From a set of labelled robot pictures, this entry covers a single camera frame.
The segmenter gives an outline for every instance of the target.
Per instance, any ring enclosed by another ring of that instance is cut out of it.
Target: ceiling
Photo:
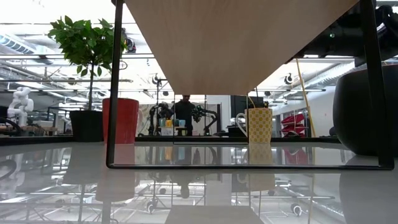
[[[54,1],[54,0],[13,0],[13,1],[2,1],[1,2],[2,13],[0,13],[0,35],[6,35],[7,37],[14,39],[18,42],[23,43],[29,47],[35,49],[35,54],[59,54],[57,43],[47,37],[47,32],[52,28],[49,24],[52,21],[56,21],[64,15],[69,16],[72,20],[89,19],[93,23],[97,23],[98,19],[106,19],[108,22],[114,21],[115,8],[110,0],[68,0],[68,1]],[[123,13],[123,27],[126,28],[127,36],[136,43],[137,52],[136,54],[148,54],[151,53],[149,46],[147,45],[145,38],[141,34],[134,18],[129,13],[129,9],[124,6]],[[0,45],[0,55],[14,55],[19,54],[15,50],[9,50]],[[156,102],[156,85],[153,84],[152,80],[154,77],[165,78],[162,70],[160,69],[156,59],[145,58],[147,55],[143,55],[143,58],[136,59],[123,59],[121,64],[120,79],[127,79],[130,82],[121,82],[119,89],[131,90],[129,92],[121,92],[119,97],[134,98],[139,100],[141,103],[155,103]],[[87,79],[88,77],[81,78],[76,74],[76,66],[69,66],[68,63],[62,59],[51,60],[51,65],[38,63],[35,60],[16,60],[10,59],[5,60],[7,63],[11,63],[14,66],[19,67],[22,71],[30,71],[38,74],[37,77],[32,75],[26,75],[24,72],[13,70],[20,79]],[[300,70],[303,74],[303,78],[308,81],[313,79],[321,72],[339,64],[332,60],[319,60],[314,63],[305,62],[300,63]],[[298,79],[298,71],[295,63],[288,63],[277,69],[272,75],[264,80],[258,89],[269,89],[269,88],[292,88],[294,86],[286,85],[284,83],[284,77],[289,73],[295,81]],[[103,74],[100,79],[109,79],[110,74]],[[168,91],[169,95],[164,96],[162,92],[159,94],[160,101],[173,101],[174,98],[179,99],[180,96],[174,96],[171,86],[167,82],[162,82],[161,89]],[[76,85],[69,85],[67,83],[55,84],[43,84],[46,88],[56,89],[87,89],[89,83],[77,83]],[[104,90],[103,96],[97,95],[95,100],[99,101],[101,98],[107,97],[110,88],[110,82],[96,82],[94,83],[94,89]],[[0,83],[0,89],[7,89],[7,83]],[[57,101],[65,101],[65,93],[60,92],[61,96],[51,95]],[[86,97],[86,93],[79,94],[79,97]],[[192,101],[204,101],[204,95],[192,96]],[[44,101],[43,105],[50,105],[50,101]]]

